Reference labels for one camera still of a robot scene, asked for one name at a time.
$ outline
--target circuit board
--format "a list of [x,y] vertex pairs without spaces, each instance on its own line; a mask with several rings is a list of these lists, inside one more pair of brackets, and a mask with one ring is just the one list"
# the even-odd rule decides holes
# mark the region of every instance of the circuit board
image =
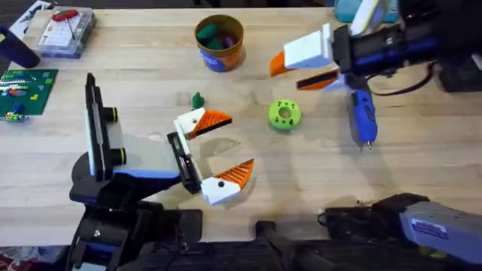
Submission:
[[4,116],[11,111],[15,102],[25,106],[24,115],[42,114],[58,71],[7,70],[0,79],[0,115]]

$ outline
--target black mount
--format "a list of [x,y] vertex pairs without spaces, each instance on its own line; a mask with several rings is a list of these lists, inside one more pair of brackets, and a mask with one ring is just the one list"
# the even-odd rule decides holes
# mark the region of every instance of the black mount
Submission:
[[[94,177],[90,174],[88,157],[83,154],[72,169],[74,185],[70,196],[76,201],[89,199],[87,201],[92,204],[85,204],[85,213],[72,240],[67,260],[69,269],[72,265],[80,268],[87,262],[116,270],[135,260],[142,246],[149,242],[177,244],[188,249],[200,240],[203,226],[200,210],[164,210],[157,202],[136,201],[143,193],[136,195],[134,186],[128,184],[131,181],[145,183],[143,178],[115,174],[108,183],[89,181],[91,178]],[[121,190],[128,187],[133,189],[129,193]],[[95,190],[98,191],[96,195],[79,194]]]

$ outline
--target wooden table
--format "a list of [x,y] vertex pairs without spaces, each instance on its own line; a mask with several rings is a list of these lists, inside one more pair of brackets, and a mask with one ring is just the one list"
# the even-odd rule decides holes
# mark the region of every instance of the wooden table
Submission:
[[[249,240],[259,219],[279,222],[295,238],[326,236],[315,214],[327,206],[373,201],[394,193],[429,196],[482,214],[482,93],[449,94],[431,81],[415,93],[374,98],[379,135],[371,151],[353,143],[346,92],[297,91],[316,70],[270,78],[268,65],[285,42],[336,22],[330,9],[97,10],[98,23],[80,60],[43,59],[59,69],[41,117],[0,123],[0,245],[67,244],[84,207],[69,199],[70,172],[86,151],[84,84],[92,72],[105,105],[119,109],[124,136],[150,146],[166,140],[173,119],[201,92],[206,107],[233,124],[191,142],[201,171],[220,172],[255,158],[249,186],[233,202],[211,207],[178,185],[151,197],[168,207],[204,211],[203,241]],[[246,60],[236,70],[208,70],[194,27],[210,14],[229,14],[245,27]],[[32,45],[50,16],[35,16]],[[419,81],[425,67],[375,78],[373,90]],[[290,133],[268,125],[269,105],[293,99],[302,109]]]

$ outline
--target clear plastic container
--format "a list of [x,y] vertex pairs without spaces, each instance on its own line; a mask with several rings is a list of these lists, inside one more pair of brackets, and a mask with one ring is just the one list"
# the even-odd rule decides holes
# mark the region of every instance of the clear plastic container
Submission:
[[55,7],[53,12],[75,9],[78,15],[69,21],[50,20],[42,36],[38,39],[35,51],[43,57],[79,59],[84,52],[87,39],[96,23],[92,8]]

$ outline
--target green gear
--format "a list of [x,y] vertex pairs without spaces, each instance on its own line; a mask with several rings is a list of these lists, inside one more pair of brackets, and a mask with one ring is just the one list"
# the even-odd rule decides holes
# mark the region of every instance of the green gear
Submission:
[[300,123],[300,107],[296,102],[280,99],[270,106],[269,118],[277,129],[293,129]]

